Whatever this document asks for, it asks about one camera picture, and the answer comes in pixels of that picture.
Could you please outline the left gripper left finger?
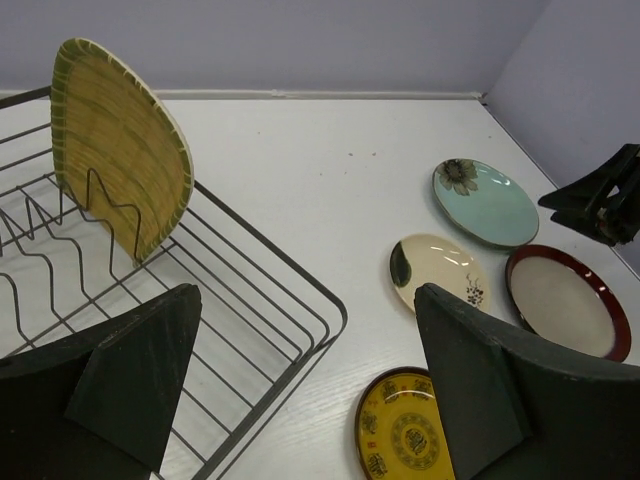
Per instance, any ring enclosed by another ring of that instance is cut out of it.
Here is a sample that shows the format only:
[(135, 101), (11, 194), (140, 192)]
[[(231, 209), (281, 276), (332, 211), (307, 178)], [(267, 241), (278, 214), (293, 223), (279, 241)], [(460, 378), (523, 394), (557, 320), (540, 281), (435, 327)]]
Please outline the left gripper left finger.
[(158, 472), (202, 310), (180, 284), (117, 317), (1, 361), (4, 479)]

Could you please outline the cream plate with black brushmark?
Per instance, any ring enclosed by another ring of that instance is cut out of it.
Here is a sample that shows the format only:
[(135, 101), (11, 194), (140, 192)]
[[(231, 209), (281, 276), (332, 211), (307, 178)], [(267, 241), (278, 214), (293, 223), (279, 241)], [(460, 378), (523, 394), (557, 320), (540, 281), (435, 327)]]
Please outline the cream plate with black brushmark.
[(394, 290), (415, 313), (416, 290), (434, 283), (489, 313), (491, 288), (480, 262), (451, 240), (433, 234), (412, 234), (398, 241), (389, 257)]

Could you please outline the light blue flower plate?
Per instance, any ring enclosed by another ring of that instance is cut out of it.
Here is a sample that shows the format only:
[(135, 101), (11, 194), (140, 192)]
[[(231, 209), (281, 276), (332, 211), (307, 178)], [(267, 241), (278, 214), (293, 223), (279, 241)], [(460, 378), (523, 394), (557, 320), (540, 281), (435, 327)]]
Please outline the light blue flower plate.
[(432, 174), (432, 191), (451, 222), (484, 244), (514, 249), (538, 234), (538, 211), (525, 190), (481, 161), (441, 162)]

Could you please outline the red rimmed cream plate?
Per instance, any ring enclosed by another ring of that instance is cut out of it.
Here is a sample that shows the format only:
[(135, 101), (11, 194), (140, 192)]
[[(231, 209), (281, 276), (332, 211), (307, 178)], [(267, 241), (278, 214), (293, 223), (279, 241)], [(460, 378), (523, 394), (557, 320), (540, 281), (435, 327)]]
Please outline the red rimmed cream plate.
[(587, 355), (624, 362), (632, 346), (627, 314), (588, 265), (547, 245), (525, 245), (508, 258), (504, 281), (523, 328)]

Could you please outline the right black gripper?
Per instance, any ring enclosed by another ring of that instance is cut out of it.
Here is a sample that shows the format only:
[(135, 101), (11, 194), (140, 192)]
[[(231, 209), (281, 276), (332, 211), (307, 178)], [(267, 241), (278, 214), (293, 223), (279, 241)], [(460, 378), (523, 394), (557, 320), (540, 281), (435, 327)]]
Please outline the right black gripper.
[(586, 176), (542, 196), (538, 205), (589, 219), (591, 238), (625, 245), (639, 232), (639, 145), (624, 144)]

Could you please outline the woven bamboo pattern plate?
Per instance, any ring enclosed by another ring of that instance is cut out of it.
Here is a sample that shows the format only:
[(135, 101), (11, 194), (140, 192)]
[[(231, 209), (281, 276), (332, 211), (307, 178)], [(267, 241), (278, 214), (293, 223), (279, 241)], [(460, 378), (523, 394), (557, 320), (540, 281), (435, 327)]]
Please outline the woven bamboo pattern plate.
[(58, 185), (144, 262), (176, 228), (194, 189), (178, 123), (126, 63), (81, 37), (57, 51), (50, 119)]

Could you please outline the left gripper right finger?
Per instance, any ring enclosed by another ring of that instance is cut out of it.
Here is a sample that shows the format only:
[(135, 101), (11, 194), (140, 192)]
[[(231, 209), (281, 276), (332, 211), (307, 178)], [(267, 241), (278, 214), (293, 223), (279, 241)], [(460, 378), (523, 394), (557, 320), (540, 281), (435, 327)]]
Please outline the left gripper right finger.
[(638, 367), (554, 344), (433, 283), (414, 304), (456, 478), (638, 478)]

